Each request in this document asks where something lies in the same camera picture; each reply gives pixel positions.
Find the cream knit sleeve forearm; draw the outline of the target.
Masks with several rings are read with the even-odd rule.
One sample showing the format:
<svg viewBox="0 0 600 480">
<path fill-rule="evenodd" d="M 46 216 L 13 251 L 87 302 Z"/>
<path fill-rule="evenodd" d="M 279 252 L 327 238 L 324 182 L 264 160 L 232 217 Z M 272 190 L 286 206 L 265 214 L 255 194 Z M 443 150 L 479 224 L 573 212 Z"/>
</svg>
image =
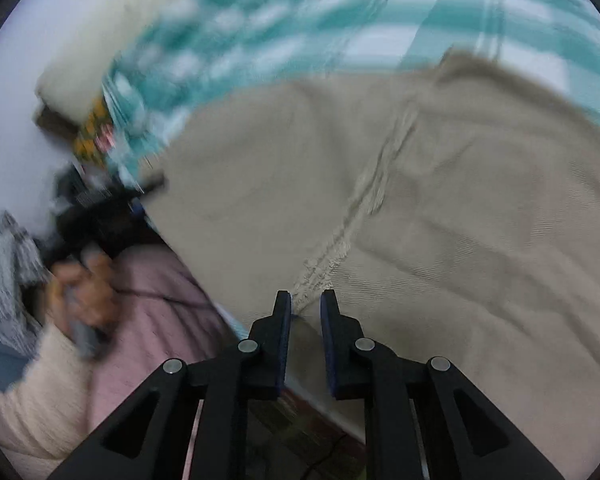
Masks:
<svg viewBox="0 0 600 480">
<path fill-rule="evenodd" d="M 0 392 L 0 448 L 30 479 L 43 479 L 86 437 L 92 364 L 46 326 L 23 378 Z"/>
</svg>

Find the person's left hand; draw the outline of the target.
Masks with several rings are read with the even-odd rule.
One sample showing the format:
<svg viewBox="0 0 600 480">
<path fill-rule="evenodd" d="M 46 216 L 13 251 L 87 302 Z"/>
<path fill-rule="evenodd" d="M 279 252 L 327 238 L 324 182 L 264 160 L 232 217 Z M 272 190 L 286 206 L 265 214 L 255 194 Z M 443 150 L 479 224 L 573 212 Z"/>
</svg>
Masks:
<svg viewBox="0 0 600 480">
<path fill-rule="evenodd" d="M 112 262 L 102 252 L 92 252 L 84 263 L 56 263 L 45 289 L 47 317 L 70 340 L 75 322 L 99 330 L 114 328 L 121 309 L 113 277 Z"/>
</svg>

